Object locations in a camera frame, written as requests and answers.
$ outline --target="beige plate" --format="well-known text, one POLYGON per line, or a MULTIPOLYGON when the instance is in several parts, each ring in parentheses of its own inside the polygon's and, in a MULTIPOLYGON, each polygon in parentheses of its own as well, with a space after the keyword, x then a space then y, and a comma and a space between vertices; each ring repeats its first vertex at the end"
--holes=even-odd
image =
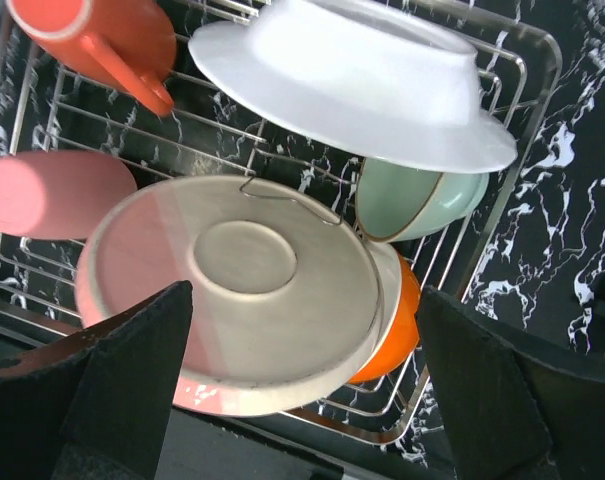
POLYGON ((96 230, 78 267, 78 308, 89 325, 190 280, 194 316, 175 403, 235 416, 304 405, 347 382, 380 331, 373 260, 338 220, 265 180, 161 182, 96 230))

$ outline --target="metal wire rack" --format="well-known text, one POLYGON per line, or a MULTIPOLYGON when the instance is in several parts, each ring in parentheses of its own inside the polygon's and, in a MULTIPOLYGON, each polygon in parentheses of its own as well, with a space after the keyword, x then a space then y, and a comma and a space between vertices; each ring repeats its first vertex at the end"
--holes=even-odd
MULTIPOLYGON (((261 4, 270 3, 247 2, 159 1, 174 21, 179 46, 175 70, 166 82, 176 108, 165 121, 128 95, 54 62, 5 13, 0 24, 0 91, 11 50, 22 50, 26 57, 6 151, 106 151, 126 162, 141 183, 179 175, 262 176, 306 191, 352 221, 351 198, 362 159, 286 132, 236 105, 197 71, 188 55, 189 35, 203 22, 222 18, 248 24, 259 15, 261 4)), ((494 175, 476 212, 440 233, 397 246, 422 286, 435 285, 465 299, 538 133, 559 78, 561 55, 546 32, 462 3, 398 0, 392 6, 450 28, 478 49, 483 106, 519 139, 518 161, 494 175)), ((12 269, 9 277, 0 275, 0 297, 79 326, 73 278, 82 246, 79 240, 51 243, 0 233, 0 265, 12 269)), ((329 398, 283 414, 385 445, 411 426, 428 378, 418 348, 395 372, 375 382, 346 385, 329 398)))

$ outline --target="metal hook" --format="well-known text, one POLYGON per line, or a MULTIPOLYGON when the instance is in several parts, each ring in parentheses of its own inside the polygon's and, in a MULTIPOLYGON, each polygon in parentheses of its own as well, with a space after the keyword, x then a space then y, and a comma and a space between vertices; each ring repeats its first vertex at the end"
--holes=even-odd
POLYGON ((298 165, 303 165, 305 167, 312 168, 313 170, 317 170, 323 176, 329 177, 331 180, 333 180, 334 182, 339 183, 341 185, 355 185, 357 183, 357 182, 353 182, 351 180, 345 180, 344 178, 340 178, 337 175, 332 174, 328 170, 324 170, 323 168, 318 167, 317 165, 314 165, 311 162, 307 162, 306 160, 300 160, 299 158, 287 157, 285 155, 279 155, 277 153, 266 152, 257 147, 254 148, 254 150, 264 157, 274 158, 276 160, 284 160, 286 162, 291 162, 291 163, 297 163, 298 165))
POLYGON ((246 191, 246 187, 255 178, 256 177, 250 177, 246 182, 244 182, 242 184, 242 186, 240 187, 240 189, 239 189, 240 193, 242 193, 243 195, 246 195, 249 198, 260 198, 260 199, 263 199, 263 200, 288 200, 290 202, 293 202, 293 203, 296 203, 296 204, 300 205, 302 208, 304 208, 307 212, 311 213, 314 217, 316 217, 318 220, 320 220, 325 225, 329 225, 331 227, 337 227, 337 226, 342 225, 343 218, 341 216, 336 215, 340 219, 337 222, 334 222, 334 221, 331 221, 331 220, 327 220, 326 218, 323 218, 321 215, 318 215, 316 212, 314 212, 313 210, 311 210, 305 204, 303 204, 300 201, 298 201, 298 199, 296 199, 296 198, 292 198, 292 197, 280 197, 280 196, 277 196, 277 195, 256 195, 254 193, 247 192, 246 191))

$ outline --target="pink cup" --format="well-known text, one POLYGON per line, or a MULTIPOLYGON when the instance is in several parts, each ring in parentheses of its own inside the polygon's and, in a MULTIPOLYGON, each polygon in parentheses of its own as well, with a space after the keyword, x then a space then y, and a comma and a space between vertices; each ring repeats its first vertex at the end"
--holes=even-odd
POLYGON ((0 157, 0 232, 84 239, 136 190, 128 168, 104 153, 57 150, 0 157))

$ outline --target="bowl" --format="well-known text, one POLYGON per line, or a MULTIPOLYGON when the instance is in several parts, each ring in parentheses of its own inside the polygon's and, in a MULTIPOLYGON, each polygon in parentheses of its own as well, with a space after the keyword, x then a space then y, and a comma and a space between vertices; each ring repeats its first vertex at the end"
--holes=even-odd
POLYGON ((413 240, 469 215, 488 184, 488 173, 432 172, 366 159, 355 214, 362 233, 373 241, 413 240))
POLYGON ((395 370, 419 341, 415 312, 420 284, 406 260, 387 244, 368 244, 384 293, 381 335, 373 355, 349 383, 368 382, 395 370))
POLYGON ((513 137, 480 107, 475 48, 378 2, 278 0, 249 26, 198 28, 189 51, 240 104, 357 155, 458 173, 516 158, 513 137))

